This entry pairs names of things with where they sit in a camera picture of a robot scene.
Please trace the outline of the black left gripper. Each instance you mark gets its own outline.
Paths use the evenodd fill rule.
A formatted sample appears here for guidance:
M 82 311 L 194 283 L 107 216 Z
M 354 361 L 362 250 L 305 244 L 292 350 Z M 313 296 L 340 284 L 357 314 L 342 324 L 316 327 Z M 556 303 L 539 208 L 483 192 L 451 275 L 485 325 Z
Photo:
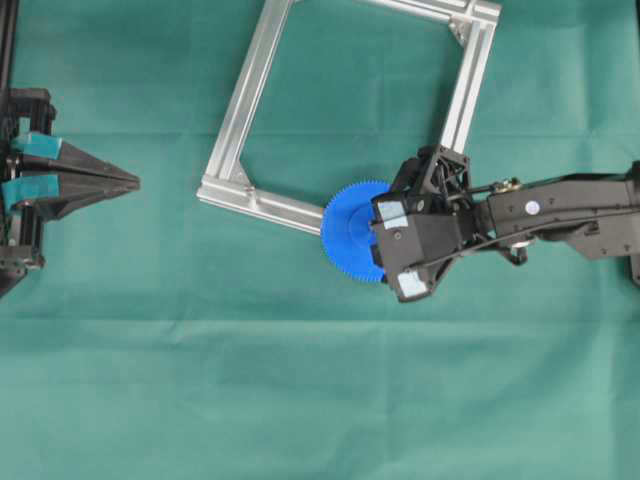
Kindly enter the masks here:
M 55 117 L 45 89 L 1 91 L 3 270 L 44 266 L 45 221 L 140 188 L 136 175 L 52 136 Z

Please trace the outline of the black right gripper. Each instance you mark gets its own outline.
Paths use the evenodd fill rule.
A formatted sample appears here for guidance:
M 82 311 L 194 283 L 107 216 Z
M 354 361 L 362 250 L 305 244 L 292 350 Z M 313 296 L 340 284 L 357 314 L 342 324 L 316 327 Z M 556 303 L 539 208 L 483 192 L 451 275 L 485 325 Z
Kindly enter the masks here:
M 455 252 L 477 241 L 470 159 L 442 145 L 402 163 L 389 190 L 371 200 L 373 263 L 402 303 L 434 293 Z

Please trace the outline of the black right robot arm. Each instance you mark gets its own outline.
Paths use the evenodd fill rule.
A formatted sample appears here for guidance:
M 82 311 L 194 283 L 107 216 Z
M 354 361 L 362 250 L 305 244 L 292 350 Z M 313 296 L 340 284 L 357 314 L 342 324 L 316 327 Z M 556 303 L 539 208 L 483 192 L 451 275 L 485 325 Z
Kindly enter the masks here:
M 536 240 L 590 260 L 624 257 L 639 280 L 639 164 L 623 174 L 571 174 L 473 187 L 469 157 L 443 145 L 405 161 L 371 201 L 371 248 L 401 302 L 432 295 L 454 262 L 494 251 L 515 266 Z

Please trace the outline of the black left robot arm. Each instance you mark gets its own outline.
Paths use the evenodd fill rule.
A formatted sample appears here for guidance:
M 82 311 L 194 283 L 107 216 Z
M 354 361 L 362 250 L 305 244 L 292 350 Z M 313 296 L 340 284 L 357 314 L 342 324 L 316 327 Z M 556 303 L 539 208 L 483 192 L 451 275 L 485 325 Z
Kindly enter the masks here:
M 44 225 L 140 188 L 140 179 L 52 134 L 48 90 L 10 85 L 17 1 L 1 3 L 1 287 L 44 267 Z

